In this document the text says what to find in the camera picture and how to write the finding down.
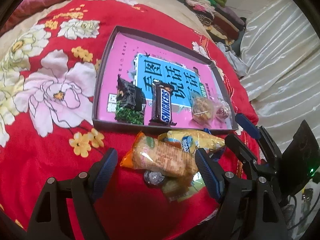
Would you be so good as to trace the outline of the brown cake clear wrapper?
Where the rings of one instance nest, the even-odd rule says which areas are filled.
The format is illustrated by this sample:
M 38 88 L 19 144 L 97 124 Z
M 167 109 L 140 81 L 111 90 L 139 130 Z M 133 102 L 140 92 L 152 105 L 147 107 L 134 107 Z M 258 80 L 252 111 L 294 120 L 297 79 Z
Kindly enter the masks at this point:
M 189 178 L 179 177 L 167 177 L 161 186 L 161 190 L 166 196 L 167 200 L 172 202 L 180 198 L 189 196 L 191 191 L 191 180 Z

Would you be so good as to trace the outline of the pile of folded clothes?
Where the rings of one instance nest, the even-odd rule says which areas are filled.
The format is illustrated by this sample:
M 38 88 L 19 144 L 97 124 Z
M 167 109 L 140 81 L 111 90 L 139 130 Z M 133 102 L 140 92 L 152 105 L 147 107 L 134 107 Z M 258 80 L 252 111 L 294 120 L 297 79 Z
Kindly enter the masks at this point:
M 238 41 L 246 28 L 246 20 L 240 18 L 227 0 L 185 0 L 214 42 L 231 45 Z

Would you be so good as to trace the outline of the clear-wrapped red candy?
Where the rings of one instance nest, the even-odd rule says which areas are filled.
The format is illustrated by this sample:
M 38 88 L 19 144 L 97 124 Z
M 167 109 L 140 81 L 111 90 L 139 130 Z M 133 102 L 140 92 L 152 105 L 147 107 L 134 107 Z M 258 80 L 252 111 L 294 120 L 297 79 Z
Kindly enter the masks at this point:
M 231 117 L 232 111 L 227 102 L 223 99 L 219 99 L 216 103 L 216 118 L 220 121 L 225 121 Z

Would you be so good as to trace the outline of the dark foil-wrapped candy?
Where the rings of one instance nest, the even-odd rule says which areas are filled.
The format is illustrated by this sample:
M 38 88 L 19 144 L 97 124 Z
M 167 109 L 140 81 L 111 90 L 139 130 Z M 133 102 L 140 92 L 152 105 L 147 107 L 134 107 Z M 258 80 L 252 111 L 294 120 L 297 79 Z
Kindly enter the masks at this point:
M 146 185 L 149 186 L 161 186 L 165 181 L 165 176 L 161 174 L 161 172 L 153 172 L 149 170 L 144 172 L 143 178 Z

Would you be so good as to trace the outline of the Snickers bar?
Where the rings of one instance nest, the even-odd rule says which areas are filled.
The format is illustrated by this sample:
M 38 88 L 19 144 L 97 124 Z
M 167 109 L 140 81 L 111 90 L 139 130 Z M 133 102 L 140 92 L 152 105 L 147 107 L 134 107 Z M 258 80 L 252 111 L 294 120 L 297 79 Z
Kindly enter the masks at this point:
M 174 87 L 161 80 L 154 79 L 152 82 L 152 111 L 151 123 L 164 126 L 176 126 L 172 119 L 171 96 Z

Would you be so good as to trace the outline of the orange cracker pack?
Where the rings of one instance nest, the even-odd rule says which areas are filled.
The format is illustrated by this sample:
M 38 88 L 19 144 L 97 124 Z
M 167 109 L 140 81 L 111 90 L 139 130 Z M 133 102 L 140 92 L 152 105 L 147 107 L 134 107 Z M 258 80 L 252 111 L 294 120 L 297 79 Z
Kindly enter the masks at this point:
M 120 166 L 160 172 L 169 177 L 192 177 L 197 172 L 194 157 L 166 142 L 140 132 Z

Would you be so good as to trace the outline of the yellow snack packet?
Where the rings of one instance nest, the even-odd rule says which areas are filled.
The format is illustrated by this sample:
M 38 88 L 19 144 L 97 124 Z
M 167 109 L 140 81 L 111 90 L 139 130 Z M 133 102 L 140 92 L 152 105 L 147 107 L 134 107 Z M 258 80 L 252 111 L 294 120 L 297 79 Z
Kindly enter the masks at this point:
M 170 130 L 160 134 L 157 139 L 191 154 L 198 148 L 204 148 L 209 153 L 225 146 L 224 139 L 195 129 Z

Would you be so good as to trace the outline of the clear-wrapped golden pastry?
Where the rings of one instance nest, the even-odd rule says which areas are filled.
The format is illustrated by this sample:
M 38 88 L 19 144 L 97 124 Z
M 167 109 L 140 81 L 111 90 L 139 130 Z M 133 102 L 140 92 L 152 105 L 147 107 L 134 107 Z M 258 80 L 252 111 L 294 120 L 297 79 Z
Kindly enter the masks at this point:
M 200 94 L 191 94 L 191 114 L 193 120 L 200 125 L 210 125 L 216 114 L 215 106 L 212 100 Z

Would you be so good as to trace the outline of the red floral blanket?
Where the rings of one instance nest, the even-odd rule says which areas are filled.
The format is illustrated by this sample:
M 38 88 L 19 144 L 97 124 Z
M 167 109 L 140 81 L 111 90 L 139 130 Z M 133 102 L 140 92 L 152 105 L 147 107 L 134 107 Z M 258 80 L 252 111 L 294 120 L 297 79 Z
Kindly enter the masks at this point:
M 236 112 L 258 116 L 235 72 L 204 35 L 142 3 L 73 0 L 13 38 L 1 61 L 1 211 L 26 229 L 49 177 L 70 179 L 109 147 L 122 158 L 135 134 L 98 132 L 92 106 L 105 44 L 116 25 L 172 40 L 215 60 Z M 110 239 L 174 239 L 218 204 L 206 189 L 169 203 L 141 172 L 117 166 L 97 213 Z

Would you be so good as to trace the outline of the green clear snack packet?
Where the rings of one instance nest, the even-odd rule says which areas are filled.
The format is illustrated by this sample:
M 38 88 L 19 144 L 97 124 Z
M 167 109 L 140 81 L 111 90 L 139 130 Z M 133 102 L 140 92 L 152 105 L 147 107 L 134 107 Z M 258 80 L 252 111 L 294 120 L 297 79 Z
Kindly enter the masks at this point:
M 198 194 L 200 190 L 205 186 L 200 172 L 197 172 L 188 187 L 184 187 L 181 193 L 175 193 L 173 197 L 169 198 L 170 202 L 182 202 L 195 194 Z

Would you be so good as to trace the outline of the dark shallow box tray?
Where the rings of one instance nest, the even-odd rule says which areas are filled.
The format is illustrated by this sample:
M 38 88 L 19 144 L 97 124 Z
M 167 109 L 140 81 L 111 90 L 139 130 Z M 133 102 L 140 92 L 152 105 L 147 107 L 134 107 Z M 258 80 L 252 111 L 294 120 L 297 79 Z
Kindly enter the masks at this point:
M 139 87 L 146 98 L 144 125 L 115 120 L 118 76 Z M 172 119 L 176 126 L 150 122 L 152 82 L 173 85 Z M 231 100 L 214 61 L 165 38 L 116 26 L 106 44 L 97 75 L 93 124 L 98 129 L 159 134 L 172 129 L 202 129 L 191 114 L 191 94 Z

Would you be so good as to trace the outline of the cream satin curtain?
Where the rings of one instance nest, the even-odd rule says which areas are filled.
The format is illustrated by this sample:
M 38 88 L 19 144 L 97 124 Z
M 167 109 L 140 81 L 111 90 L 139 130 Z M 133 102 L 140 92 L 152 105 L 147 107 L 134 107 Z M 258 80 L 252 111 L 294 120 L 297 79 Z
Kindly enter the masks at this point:
M 259 124 L 285 150 L 303 120 L 319 138 L 319 37 L 293 0 L 274 0 L 247 21 L 241 84 Z

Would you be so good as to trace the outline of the black green pea snack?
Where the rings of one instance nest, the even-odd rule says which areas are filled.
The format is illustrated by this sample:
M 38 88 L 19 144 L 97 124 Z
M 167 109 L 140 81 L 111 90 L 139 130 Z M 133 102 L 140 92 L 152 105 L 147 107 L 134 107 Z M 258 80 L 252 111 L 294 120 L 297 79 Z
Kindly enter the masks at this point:
M 117 98 L 115 120 L 127 124 L 144 125 L 146 98 L 144 92 L 124 80 L 117 79 Z

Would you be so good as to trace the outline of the blue cookie packet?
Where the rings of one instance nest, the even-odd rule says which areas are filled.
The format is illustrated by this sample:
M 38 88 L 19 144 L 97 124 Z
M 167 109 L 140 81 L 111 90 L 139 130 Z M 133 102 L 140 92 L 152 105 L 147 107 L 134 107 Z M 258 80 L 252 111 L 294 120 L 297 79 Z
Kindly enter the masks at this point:
M 209 134 L 199 143 L 200 148 L 204 148 L 213 161 L 219 161 L 226 150 L 225 140 L 212 135 L 208 128 L 203 129 L 204 133 Z

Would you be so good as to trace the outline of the pink blue book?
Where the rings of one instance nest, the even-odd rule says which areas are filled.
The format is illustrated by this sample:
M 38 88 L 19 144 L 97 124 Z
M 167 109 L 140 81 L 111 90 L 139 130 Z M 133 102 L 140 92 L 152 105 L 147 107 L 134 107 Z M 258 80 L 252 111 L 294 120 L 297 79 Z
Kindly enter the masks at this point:
M 99 129 L 165 132 L 237 127 L 213 61 L 165 38 L 116 27 L 97 75 L 93 124 Z

